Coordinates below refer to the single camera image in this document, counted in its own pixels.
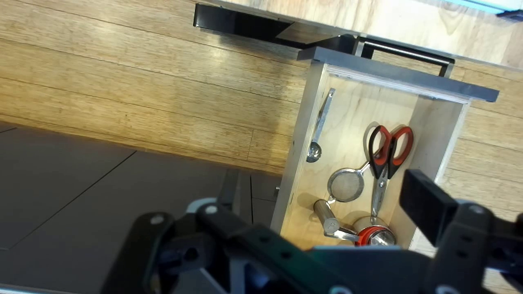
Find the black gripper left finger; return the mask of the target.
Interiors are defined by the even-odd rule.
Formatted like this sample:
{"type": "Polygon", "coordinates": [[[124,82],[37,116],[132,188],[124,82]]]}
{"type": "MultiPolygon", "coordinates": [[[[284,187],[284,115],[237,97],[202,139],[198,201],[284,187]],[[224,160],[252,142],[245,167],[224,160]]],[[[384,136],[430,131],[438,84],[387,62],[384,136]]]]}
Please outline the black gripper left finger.
{"type": "Polygon", "coordinates": [[[139,216],[101,294],[171,294],[178,278],[196,270],[224,294],[350,294],[325,263],[217,205],[178,221],[167,213],[139,216]]]}

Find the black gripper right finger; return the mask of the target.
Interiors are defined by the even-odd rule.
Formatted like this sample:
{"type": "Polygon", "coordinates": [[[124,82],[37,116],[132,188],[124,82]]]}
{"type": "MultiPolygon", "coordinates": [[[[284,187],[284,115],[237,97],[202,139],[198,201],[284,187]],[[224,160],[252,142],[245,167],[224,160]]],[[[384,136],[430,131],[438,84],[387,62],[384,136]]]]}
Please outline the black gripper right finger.
{"type": "Polygon", "coordinates": [[[420,170],[404,174],[399,205],[436,249],[425,294],[482,294],[485,270],[523,291],[521,216],[503,221],[482,205],[457,201],[420,170]]]}

